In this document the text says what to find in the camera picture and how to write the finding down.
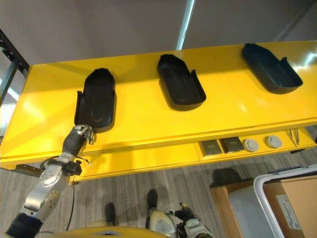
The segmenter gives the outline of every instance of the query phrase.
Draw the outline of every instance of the gray floor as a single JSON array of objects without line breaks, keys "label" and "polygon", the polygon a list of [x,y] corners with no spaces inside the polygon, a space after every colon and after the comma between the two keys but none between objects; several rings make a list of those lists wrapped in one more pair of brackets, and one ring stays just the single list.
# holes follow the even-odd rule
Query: gray floor
[{"label": "gray floor", "polygon": [[[317,127],[310,127],[316,136]],[[282,153],[240,159],[231,162],[161,170],[97,180],[76,185],[75,207],[70,229],[82,228],[104,217],[104,205],[113,202],[116,206],[117,222],[120,226],[144,227],[146,219],[146,196],[151,188],[158,191],[158,207],[178,209],[179,202],[186,202],[210,228],[215,237],[225,234],[209,192],[210,184],[235,182],[224,169],[234,169],[241,179],[255,178],[269,171],[289,167],[317,164],[317,148],[296,154]],[[36,178],[0,170],[0,231],[9,226],[21,208]],[[72,200],[69,186],[42,231],[60,233],[65,230]]]}]

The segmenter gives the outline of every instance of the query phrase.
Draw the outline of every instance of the white plastic container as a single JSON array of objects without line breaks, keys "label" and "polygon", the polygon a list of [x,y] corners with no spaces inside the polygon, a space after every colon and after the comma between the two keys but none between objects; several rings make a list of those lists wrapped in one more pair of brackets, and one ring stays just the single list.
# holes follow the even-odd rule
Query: white plastic container
[{"label": "white plastic container", "polygon": [[264,194],[263,184],[271,180],[305,176],[317,172],[317,165],[256,177],[253,186],[229,193],[229,201],[244,238],[284,238],[271,206]]}]

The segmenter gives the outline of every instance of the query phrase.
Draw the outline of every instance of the black tray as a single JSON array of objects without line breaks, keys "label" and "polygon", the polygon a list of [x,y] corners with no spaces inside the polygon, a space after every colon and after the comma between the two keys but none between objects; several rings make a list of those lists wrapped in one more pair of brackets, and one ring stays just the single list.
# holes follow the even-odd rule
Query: black tray
[{"label": "black tray", "polygon": [[169,106],[180,111],[192,110],[206,100],[196,71],[190,73],[185,62],[174,55],[162,55],[158,63],[160,85]]},{"label": "black tray", "polygon": [[268,49],[250,43],[244,45],[242,55],[258,75],[262,85],[273,93],[289,93],[303,85],[286,57],[279,61]]},{"label": "black tray", "polygon": [[95,69],[85,80],[84,91],[77,91],[75,125],[88,124],[100,133],[113,127],[115,82],[106,68]]}]

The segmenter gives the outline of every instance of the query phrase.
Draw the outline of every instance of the yellow shelf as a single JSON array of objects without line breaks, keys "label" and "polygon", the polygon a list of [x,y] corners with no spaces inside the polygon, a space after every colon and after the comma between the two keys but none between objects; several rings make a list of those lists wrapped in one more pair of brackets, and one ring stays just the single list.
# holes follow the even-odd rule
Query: yellow shelf
[{"label": "yellow shelf", "polygon": [[[302,65],[317,42],[265,43],[280,59]],[[97,135],[82,155],[188,144],[317,124],[317,65],[299,69],[304,84],[276,95],[266,91],[242,59],[243,45],[33,65],[0,147],[2,166],[59,154],[74,126],[77,90],[99,67],[116,81],[114,127]],[[160,55],[172,53],[196,69],[207,100],[198,108],[170,109],[159,87]]]},{"label": "yellow shelf", "polygon": [[[276,135],[282,140],[282,146],[278,149],[269,148],[264,140],[269,135]],[[203,156],[198,143],[172,145],[165,147],[140,149],[132,151],[120,151],[101,155],[85,156],[91,163],[82,163],[82,174],[76,176],[75,181],[87,179],[99,179],[109,176],[117,176],[138,172],[147,172],[167,168],[175,168],[188,165],[201,165],[212,162],[243,159],[248,157],[268,155],[298,149],[308,149],[316,146],[304,128],[299,129],[300,143],[295,146],[285,131],[274,133],[262,133],[252,136],[241,136],[243,141],[252,138],[259,143],[257,152],[235,152]]]}]

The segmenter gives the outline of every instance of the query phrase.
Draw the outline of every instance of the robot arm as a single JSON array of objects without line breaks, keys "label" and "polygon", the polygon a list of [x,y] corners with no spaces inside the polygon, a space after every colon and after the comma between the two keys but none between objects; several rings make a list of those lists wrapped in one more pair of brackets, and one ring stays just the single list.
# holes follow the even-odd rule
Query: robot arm
[{"label": "robot arm", "polygon": [[33,238],[52,213],[60,194],[68,186],[69,177],[81,174],[80,161],[74,162],[85,141],[93,143],[93,130],[77,125],[65,138],[62,154],[48,162],[35,188],[28,194],[23,208],[11,223],[4,237]]},{"label": "robot arm", "polygon": [[174,215],[183,222],[177,225],[180,238],[213,238],[210,231],[197,218],[186,203],[180,203],[181,209],[174,211],[165,209],[168,215]]}]

